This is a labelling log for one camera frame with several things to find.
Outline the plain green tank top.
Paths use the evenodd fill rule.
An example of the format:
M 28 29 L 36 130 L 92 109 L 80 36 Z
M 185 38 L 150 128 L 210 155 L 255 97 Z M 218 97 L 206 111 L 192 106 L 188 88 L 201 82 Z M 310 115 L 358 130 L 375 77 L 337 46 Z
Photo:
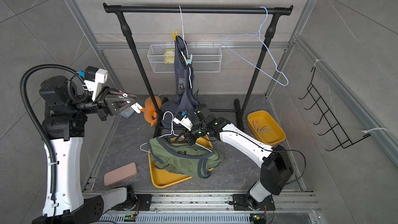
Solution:
M 207 179 L 210 169 L 216 168 L 224 159 L 223 154 L 198 144 L 175 143 L 157 137 L 149 141 L 151 162 L 158 170 Z

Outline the dark grey tank top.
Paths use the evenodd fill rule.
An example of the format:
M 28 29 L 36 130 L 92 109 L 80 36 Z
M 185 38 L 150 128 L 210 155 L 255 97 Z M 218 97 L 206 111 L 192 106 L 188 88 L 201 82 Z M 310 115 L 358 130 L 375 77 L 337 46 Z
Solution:
M 164 119 L 162 119 L 161 123 L 167 129 L 172 127 L 173 116 L 176 116 L 179 112 L 187 112 L 189 116 L 193 116 L 194 110 L 200 104 L 194 96 L 193 88 L 189 88 L 189 68 L 192 70 L 192 85 L 194 83 L 193 66 L 183 65 L 182 54 L 187 56 L 186 47 L 182 37 L 177 36 L 175 40 L 174 62 L 176 93 L 171 101 L 167 101 L 161 106 L 161 111 L 164 113 Z

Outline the light blue wire hanger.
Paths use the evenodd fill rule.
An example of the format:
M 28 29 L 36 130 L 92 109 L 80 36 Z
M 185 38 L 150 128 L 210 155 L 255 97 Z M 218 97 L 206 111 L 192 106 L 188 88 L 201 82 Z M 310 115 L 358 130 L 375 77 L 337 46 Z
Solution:
M 250 60 L 246 59 L 244 56 L 239 54 L 237 51 L 235 51 L 232 46 L 229 45 L 230 41 L 234 39 L 239 39 L 241 37 L 250 37 L 252 40 L 256 39 L 255 41 L 255 46 L 259 47 L 261 50 L 265 50 L 265 53 L 269 53 L 270 51 L 270 44 L 272 41 L 272 37 L 265 37 L 265 40 L 261 39 L 261 34 L 262 34 L 262 29 L 264 25 L 267 23 L 269 16 L 271 15 L 271 10 L 268 9 L 265 6 L 260 6 L 259 7 L 260 13 L 264 13 L 265 17 L 263 21 L 259 24 L 258 29 L 255 33 L 244 33 L 244 34 L 239 34 L 235 36 L 225 36 L 225 35 L 219 35 L 218 36 L 218 43 L 222 46 L 222 48 L 226 48 L 233 54 L 235 54 L 237 57 L 242 59 L 244 62 L 249 64 L 251 67 L 255 69 L 255 72 L 259 72 L 260 74 L 265 75 L 268 77 L 271 81 L 275 82 L 276 84 L 282 86 L 282 87 L 287 87 L 290 83 L 289 78 L 287 75 L 279 68 L 278 63 L 276 59 L 273 56 L 273 53 L 270 53 L 269 57 L 271 58 L 271 62 L 274 65 L 274 72 L 277 73 L 277 75 L 281 75 L 283 78 L 283 81 L 281 82 L 279 79 L 276 79 L 274 76 L 270 75 L 266 71 L 262 69 L 262 65 L 255 65 L 253 62 Z

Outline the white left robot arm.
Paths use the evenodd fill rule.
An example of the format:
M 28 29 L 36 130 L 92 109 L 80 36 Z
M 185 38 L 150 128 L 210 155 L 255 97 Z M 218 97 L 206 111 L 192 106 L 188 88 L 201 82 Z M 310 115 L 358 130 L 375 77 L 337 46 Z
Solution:
M 28 80 L 44 69 L 61 69 L 77 78 L 83 94 L 72 79 L 54 76 L 43 81 L 39 94 L 45 101 L 45 118 L 39 121 L 28 97 Z M 39 132 L 47 156 L 47 195 L 36 224 L 91 224 L 114 207 L 132 210 L 139 200 L 131 186 L 112 189 L 85 199 L 80 184 L 80 155 L 88 115 L 104 121 L 136 103 L 136 96 L 106 86 L 108 72 L 89 66 L 76 71 L 59 64 L 43 64 L 28 69 L 20 81 L 24 107 Z

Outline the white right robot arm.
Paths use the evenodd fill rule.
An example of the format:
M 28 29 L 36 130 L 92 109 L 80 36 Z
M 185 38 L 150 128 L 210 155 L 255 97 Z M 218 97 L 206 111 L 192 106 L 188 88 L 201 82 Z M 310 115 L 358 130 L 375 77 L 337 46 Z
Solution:
M 260 179 L 246 193 L 244 206 L 258 210 L 267 197 L 281 193 L 294 173 L 284 147 L 272 147 L 254 139 L 229 120 L 216 118 L 205 104 L 198 106 L 194 117 L 197 121 L 193 121 L 186 112 L 179 112 L 173 117 L 173 123 L 186 129 L 181 135 L 188 143 L 192 144 L 205 136 L 216 138 L 245 154 L 261 169 Z

